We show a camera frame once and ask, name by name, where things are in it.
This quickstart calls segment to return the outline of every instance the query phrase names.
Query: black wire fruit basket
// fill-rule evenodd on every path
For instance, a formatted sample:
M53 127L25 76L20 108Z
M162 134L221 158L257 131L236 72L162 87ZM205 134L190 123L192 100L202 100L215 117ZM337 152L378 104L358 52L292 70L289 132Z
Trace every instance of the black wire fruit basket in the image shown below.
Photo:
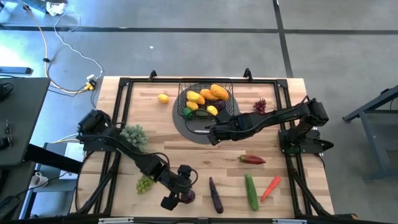
M194 91L196 93L200 93L202 89L210 89L212 84L219 85L223 87L229 95L228 100L225 101L225 109L229 115L234 115L234 91L233 91L233 82L229 80L228 82L211 82L206 80L195 80L192 78L182 78L180 80L178 86L178 107L177 112L179 116L182 116L184 119L187 119L187 116L184 115L184 108L187 107L187 92ZM214 105L215 101L205 100L204 105L198 105L199 109L206 110L206 108L210 105ZM195 111L189 115L189 119L214 119L214 117L208 115L198 115Z

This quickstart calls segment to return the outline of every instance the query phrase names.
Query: yellow lemon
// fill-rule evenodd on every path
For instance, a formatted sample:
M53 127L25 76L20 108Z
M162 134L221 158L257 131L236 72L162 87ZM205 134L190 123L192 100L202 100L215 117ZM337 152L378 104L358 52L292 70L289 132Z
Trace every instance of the yellow lemon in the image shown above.
M169 97L166 94L159 94L157 96L157 99L159 100L159 102L163 103L163 104L167 104L169 103Z
M218 114L217 108L215 108L214 106L208 106L206 110L214 116Z

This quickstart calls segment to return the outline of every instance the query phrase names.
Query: butcher block tabletop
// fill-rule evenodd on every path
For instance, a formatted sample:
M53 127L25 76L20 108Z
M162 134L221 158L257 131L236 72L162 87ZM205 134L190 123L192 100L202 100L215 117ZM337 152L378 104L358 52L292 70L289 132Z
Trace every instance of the butcher block tabletop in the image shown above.
M120 77L104 77L97 109L112 115ZM304 80L288 78L292 105L299 103L307 94ZM119 119L123 113L126 88L122 95ZM160 104L157 95L165 93L170 98L167 105ZM260 98L267 101L266 111L276 110L274 87L268 84L234 83L233 93L241 112L252 112L253 104ZM285 157L280 153L277 132L279 125L264 128L251 138L232 142L223 141L216 146L197 144L185 139L175 128L172 108L178 96L178 83L134 83L127 117L127 125L139 124L149 137L146 152L163 152L170 158L174 172L181 164L196 169L198 181L192 189L196 199L191 204L179 203L173 211L160 206L169 191L162 184L155 184L149 192L137 194L136 184L142 174L132 159L122 156L111 215L129 217L213 217L213 218L293 218L292 198ZM243 164L238 157L250 154L262 157L262 165ZM86 161L78 184L78 204L80 207L89 199L97 187L104 152L95 152ZM320 158L312 154L302 154L308 188L326 211L333 213L325 171ZM245 174L253 176L257 196L279 175L280 184L264 202L259 201L259 210L253 211L246 197ZM224 206L224 213L216 213L210 196L209 177L212 177ZM297 186L300 208L304 211L303 198ZM108 187L103 194L101 211L108 197Z

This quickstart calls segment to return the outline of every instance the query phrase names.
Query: gray floor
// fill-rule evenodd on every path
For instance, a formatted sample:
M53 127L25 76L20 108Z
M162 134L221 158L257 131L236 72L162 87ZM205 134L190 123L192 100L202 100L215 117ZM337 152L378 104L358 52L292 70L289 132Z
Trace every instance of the gray floor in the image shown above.
M392 30L398 29L397 1L280 0L286 29ZM217 1L72 1L82 26L189 27L275 29L272 0ZM56 17L39 17L52 26ZM7 4L0 23L32 26L20 6ZM75 25L73 15L61 25ZM77 89L98 67L60 44L53 32L45 33L50 75L64 87ZM286 77L278 34L199 34L142 32L62 32L65 41L95 58L105 75L241 76L250 67L256 77ZM30 66L42 77L44 47L38 32L1 31L0 62ZM322 101L330 122L320 128L324 139L335 143L325 153L326 175L336 213L356 213L361 219L395 223L398 220L398 179L365 183L361 176L376 167L374 155L359 121L346 124L341 117L397 85L396 35L286 35L295 78L304 78L308 94ZM398 108L398 101L392 105ZM76 132L76 124L91 109L90 95L76 98L48 93L35 133L34 144L55 141ZM40 196L34 213L49 211Z

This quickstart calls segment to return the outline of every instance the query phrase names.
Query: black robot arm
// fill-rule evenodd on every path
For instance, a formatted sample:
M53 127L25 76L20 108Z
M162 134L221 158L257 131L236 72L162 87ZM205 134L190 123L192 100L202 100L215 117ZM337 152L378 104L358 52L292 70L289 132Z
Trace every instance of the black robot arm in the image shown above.
M160 182L170 190L170 195L164 197L161 206L173 210L181 201L180 195L187 194L195 182L190 180L190 166L181 165L178 174L170 170L169 158L161 153L155 152L146 154L133 146L125 137L120 135L121 128L117 128L110 123L111 118L106 113L99 110L91 110L79 123L77 139L92 147L113 147L121 153L130 157L136 163L140 171L151 178L154 182Z
M288 148L288 150L300 152L298 147L305 141L320 143L322 151L333 147L332 143L319 139L317 130L312 130L314 126L325 125L329 118L322 103L317 102L316 99L309 100L307 96L301 103L291 108L265 114L242 113L232 116L227 122L220 122L208 127L210 130L207 136L211 144L215 146L224 140L243 140L255 135L265 127L296 119L300 120L297 126L291 127L289 130L280 130L279 141L282 150ZM315 150L313 147L308 149L312 152Z

